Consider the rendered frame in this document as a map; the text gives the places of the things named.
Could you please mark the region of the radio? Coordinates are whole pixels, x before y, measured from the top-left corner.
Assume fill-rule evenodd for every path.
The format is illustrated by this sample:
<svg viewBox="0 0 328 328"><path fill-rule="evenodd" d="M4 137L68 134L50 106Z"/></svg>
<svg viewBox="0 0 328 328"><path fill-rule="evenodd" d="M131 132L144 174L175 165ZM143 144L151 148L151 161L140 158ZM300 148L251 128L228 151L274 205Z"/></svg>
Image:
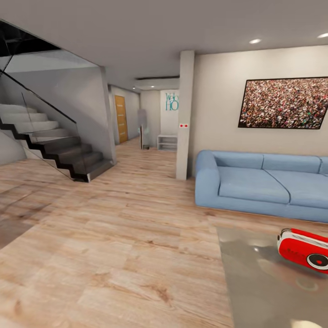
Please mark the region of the radio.
<svg viewBox="0 0 328 328"><path fill-rule="evenodd" d="M328 238L298 229L277 236L279 254L291 262L328 274Z"/></svg>

